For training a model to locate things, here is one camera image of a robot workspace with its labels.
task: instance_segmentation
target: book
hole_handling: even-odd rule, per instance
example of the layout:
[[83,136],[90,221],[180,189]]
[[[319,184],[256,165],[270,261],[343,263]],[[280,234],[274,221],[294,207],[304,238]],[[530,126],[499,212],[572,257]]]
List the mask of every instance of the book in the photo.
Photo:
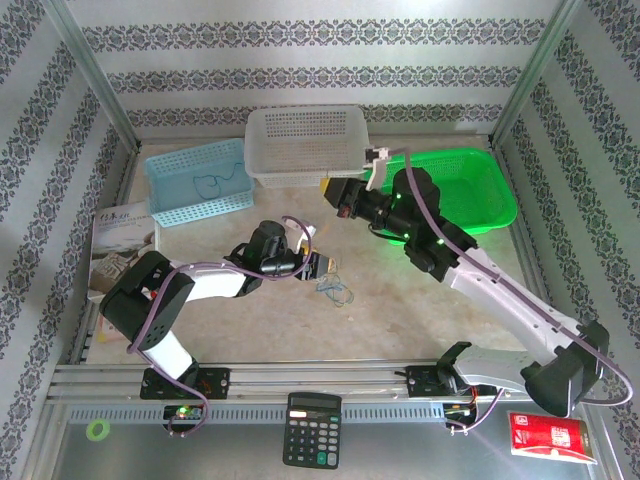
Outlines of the book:
[[89,299],[100,303],[142,255],[156,249],[156,237],[146,202],[99,210],[93,221]]

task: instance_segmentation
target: tape roll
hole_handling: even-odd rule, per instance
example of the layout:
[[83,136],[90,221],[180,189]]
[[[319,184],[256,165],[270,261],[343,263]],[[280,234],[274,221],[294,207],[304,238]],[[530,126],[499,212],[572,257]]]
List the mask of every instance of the tape roll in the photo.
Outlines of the tape roll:
[[101,442],[109,435],[111,425],[101,418],[87,425],[87,438],[92,442]]

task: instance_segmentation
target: striped wall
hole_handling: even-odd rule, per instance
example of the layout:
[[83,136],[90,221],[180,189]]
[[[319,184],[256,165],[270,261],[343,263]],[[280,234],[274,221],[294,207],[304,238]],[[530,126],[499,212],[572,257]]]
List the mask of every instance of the striped wall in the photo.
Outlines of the striped wall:
[[[640,388],[640,2],[587,1],[499,145],[554,306],[611,334]],[[602,396],[623,386],[605,379]],[[640,478],[637,395],[604,409],[624,478]]]
[[37,0],[0,0],[0,479],[18,478],[128,152]]
[[140,138],[243,135],[278,105],[376,133],[491,133],[558,0],[74,0]]

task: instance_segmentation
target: red packet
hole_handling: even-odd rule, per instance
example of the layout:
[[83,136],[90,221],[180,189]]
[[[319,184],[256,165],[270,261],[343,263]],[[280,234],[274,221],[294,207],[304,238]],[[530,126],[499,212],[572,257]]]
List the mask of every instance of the red packet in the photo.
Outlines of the red packet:
[[597,463],[582,420],[509,412],[509,424],[513,455]]

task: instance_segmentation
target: metal table surface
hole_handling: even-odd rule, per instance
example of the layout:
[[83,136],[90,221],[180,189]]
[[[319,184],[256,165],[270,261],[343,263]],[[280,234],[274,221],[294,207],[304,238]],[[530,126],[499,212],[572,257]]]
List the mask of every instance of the metal table surface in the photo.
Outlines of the metal table surface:
[[509,410],[542,413],[530,403],[504,402],[469,436],[443,423],[344,423],[335,471],[282,463],[282,424],[207,425],[186,439],[159,425],[112,425],[91,442],[86,425],[66,428],[56,479],[518,479],[590,478],[585,465],[512,456]]

